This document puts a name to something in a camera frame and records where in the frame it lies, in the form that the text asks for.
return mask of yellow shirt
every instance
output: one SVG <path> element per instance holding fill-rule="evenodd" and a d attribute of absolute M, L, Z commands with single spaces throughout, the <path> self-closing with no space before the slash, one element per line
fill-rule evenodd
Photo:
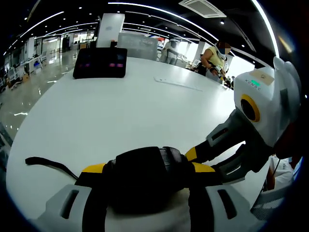
<path fill-rule="evenodd" d="M 219 66 L 221 69 L 223 69 L 223 67 L 224 67 L 224 60 L 222 60 L 220 57 L 218 57 L 216 48 L 214 46 L 212 46 L 212 47 L 209 47 L 208 49 L 211 50 L 212 53 L 213 53 L 213 55 L 209 59 L 209 61 L 213 65 Z"/>

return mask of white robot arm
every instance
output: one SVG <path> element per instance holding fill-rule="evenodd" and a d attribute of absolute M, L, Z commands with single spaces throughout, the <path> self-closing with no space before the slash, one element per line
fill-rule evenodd
<path fill-rule="evenodd" d="M 301 84 L 293 64 L 274 57 L 274 67 L 256 69 L 235 78 L 236 110 L 205 142 L 186 153 L 189 161 L 212 160 L 245 141 L 236 154 L 213 166 L 222 181 L 240 181 L 248 171 L 258 172 L 264 166 L 274 154 L 276 142 L 295 122 L 300 107 Z"/>

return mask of desk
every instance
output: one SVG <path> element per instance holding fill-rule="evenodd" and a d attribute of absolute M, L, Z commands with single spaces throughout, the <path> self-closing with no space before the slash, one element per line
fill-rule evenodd
<path fill-rule="evenodd" d="M 128 58 L 126 69 L 124 79 L 74 80 L 70 71 L 33 106 L 15 137 L 6 177 L 7 190 L 26 218 L 37 218 L 46 201 L 74 180 L 52 168 L 27 166 L 25 158 L 57 161 L 79 175 L 88 165 L 139 147 L 171 146 L 184 154 L 235 109 L 233 91 L 192 71 L 139 58 Z M 156 82 L 155 77 L 176 78 L 202 91 Z M 218 159 L 231 154 L 226 152 Z M 266 174 L 267 167 L 236 184 L 251 206 Z M 176 207 L 144 216 L 142 224 L 154 229 L 154 224 L 178 223 L 189 215 L 187 197 L 188 192 L 181 191 Z M 119 220 L 108 212 L 106 228 L 120 227 Z M 126 217 L 122 225 L 128 227 L 129 221 L 134 220 Z M 135 221 L 139 227 L 132 231 L 151 231 L 142 230 L 141 221 Z"/>
<path fill-rule="evenodd" d="M 35 61 L 38 61 L 39 64 L 40 64 L 40 67 L 43 68 L 43 65 L 41 63 L 41 56 L 38 56 L 38 57 L 35 57 L 35 58 L 32 58 L 30 60 L 27 60 L 26 62 L 24 62 L 23 64 L 19 65 L 16 70 L 18 70 L 18 72 L 20 73 L 20 76 L 22 77 L 25 73 L 24 71 L 24 66 L 26 64 L 29 64 L 29 74 L 31 75 L 31 73 L 34 71 L 34 63 Z"/>

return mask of ceiling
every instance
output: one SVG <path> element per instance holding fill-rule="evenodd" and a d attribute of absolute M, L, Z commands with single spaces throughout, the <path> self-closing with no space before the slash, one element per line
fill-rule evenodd
<path fill-rule="evenodd" d="M 232 47 L 236 48 L 236 50 L 240 51 L 233 51 L 237 56 L 241 56 L 248 61 L 253 62 L 252 58 L 244 55 L 250 54 L 251 57 L 256 57 L 267 64 L 272 65 L 272 59 L 275 55 L 274 46 L 263 19 L 252 4 L 251 0 L 209 0 L 209 2 L 214 4 L 227 16 L 226 18 L 203 18 L 195 12 L 179 5 L 178 3 L 180 1 L 181 0 L 125 0 L 124 2 L 153 6 L 175 13 L 199 25 L 219 40 L 229 43 Z M 3 9 L 14 9 L 14 20 L 3 26 L 2 38 L 0 41 L 1 52 L 2 54 L 6 51 L 10 52 L 8 48 L 19 38 L 20 35 L 25 33 L 38 22 L 62 11 L 64 11 L 64 13 L 46 20 L 31 31 L 27 32 L 22 38 L 17 40 L 11 49 L 22 46 L 22 41 L 25 41 L 31 36 L 43 36 L 52 31 L 77 24 L 99 22 L 97 21 L 98 16 L 102 17 L 103 13 L 116 13 L 117 11 L 126 15 L 125 23 L 146 25 L 166 30 L 168 32 L 157 31 L 157 33 L 165 36 L 169 35 L 168 37 L 174 36 L 169 33 L 171 32 L 188 39 L 193 38 L 204 40 L 203 38 L 205 38 L 211 43 L 216 42 L 212 36 L 203 30 L 167 13 L 140 6 L 107 3 L 107 1 L 103 0 L 31 0 L 27 1 L 27 3 L 26 1 L 18 3 L 16 6 L 14 5 L 14 7 L 4 7 Z M 2 22 L 6 21 L 3 14 L 0 19 Z M 224 25 L 220 24 L 221 19 L 225 21 Z M 98 24 L 82 25 L 78 26 L 78 29 L 93 29 L 96 25 Z M 141 26 L 125 25 L 125 27 L 138 29 L 138 27 Z"/>

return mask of black tablet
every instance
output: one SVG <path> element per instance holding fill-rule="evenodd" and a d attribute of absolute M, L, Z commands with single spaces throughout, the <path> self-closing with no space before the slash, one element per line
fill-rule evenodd
<path fill-rule="evenodd" d="M 125 48 L 96 47 L 81 49 L 75 63 L 73 77 L 123 78 L 126 74 Z"/>

